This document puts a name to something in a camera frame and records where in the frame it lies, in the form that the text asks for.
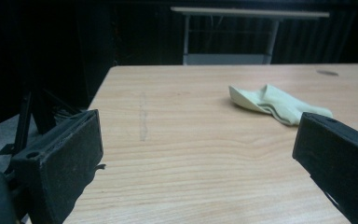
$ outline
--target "wooden table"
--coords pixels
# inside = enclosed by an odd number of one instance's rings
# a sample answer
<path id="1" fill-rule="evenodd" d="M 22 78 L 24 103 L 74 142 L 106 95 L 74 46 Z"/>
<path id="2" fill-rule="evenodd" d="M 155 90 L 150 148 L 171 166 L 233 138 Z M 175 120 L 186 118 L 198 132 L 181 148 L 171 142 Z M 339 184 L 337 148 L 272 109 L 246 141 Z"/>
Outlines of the wooden table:
<path id="1" fill-rule="evenodd" d="M 348 223 L 292 159 L 297 127 L 231 103 L 267 83 L 358 130 L 358 64 L 114 67 L 90 107 L 106 169 L 65 223 Z"/>

